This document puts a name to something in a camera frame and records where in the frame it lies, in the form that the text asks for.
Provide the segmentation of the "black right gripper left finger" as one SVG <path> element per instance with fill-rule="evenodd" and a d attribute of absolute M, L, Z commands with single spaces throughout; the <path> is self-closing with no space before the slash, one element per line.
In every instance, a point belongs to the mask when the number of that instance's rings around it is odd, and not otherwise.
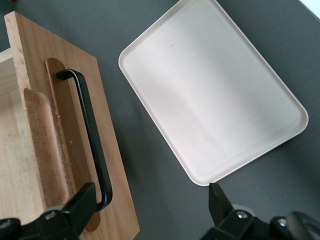
<path fill-rule="evenodd" d="M 2 240 L 78 240 L 96 212 L 94 183 L 83 187 L 62 207 L 46 210 L 34 221 L 21 225 L 18 218 L 0 220 Z"/>

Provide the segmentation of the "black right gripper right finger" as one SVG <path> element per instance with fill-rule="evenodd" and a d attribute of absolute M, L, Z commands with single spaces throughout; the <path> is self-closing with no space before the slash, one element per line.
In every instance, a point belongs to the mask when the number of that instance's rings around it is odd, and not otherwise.
<path fill-rule="evenodd" d="M 218 183 L 210 183 L 208 208 L 214 227 L 202 240 L 310 240 L 307 219 L 300 212 L 276 216 L 269 223 L 235 209 Z"/>

